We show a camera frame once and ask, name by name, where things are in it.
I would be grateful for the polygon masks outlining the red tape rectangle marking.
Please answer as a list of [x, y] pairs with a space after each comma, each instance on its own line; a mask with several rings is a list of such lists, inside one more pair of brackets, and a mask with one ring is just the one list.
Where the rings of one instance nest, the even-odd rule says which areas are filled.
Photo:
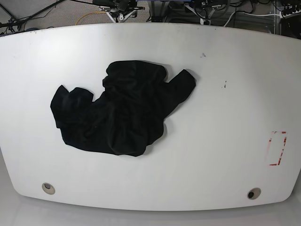
[[281, 162], [288, 133], [273, 131], [268, 143], [267, 163], [269, 166], [278, 166]]

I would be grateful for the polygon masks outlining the black tripod leg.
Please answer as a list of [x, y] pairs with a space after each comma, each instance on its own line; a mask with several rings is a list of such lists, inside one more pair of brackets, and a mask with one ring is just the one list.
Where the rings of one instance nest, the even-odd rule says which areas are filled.
[[17, 18], [8, 8], [6, 8], [4, 5], [0, 4], [0, 8], [9, 16], [8, 24], [14, 23], [14, 22], [21, 22], [22, 19]]

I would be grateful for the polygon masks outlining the white power strip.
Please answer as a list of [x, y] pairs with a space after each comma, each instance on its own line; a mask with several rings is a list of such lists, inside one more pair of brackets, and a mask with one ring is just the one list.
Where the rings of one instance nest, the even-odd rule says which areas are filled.
[[294, 16], [299, 16], [301, 14], [301, 7], [300, 6], [289, 6], [288, 8], [283, 9], [280, 12], [280, 18], [291, 18]]

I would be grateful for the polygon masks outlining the black T-shirt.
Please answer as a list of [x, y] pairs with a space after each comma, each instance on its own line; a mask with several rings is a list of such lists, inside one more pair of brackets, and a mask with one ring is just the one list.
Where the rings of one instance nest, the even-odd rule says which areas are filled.
[[144, 61], [116, 61], [106, 73], [98, 99], [83, 88], [57, 89], [50, 108], [67, 145], [88, 152], [140, 156], [163, 135], [165, 118], [196, 86], [186, 70], [166, 82], [165, 67]]

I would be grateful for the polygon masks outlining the grey metal stand base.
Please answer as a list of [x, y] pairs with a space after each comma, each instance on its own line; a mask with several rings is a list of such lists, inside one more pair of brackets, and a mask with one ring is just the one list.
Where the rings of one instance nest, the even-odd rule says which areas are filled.
[[184, 9], [184, 0], [149, 0], [150, 22], [165, 23], [174, 19], [184, 19], [189, 15]]

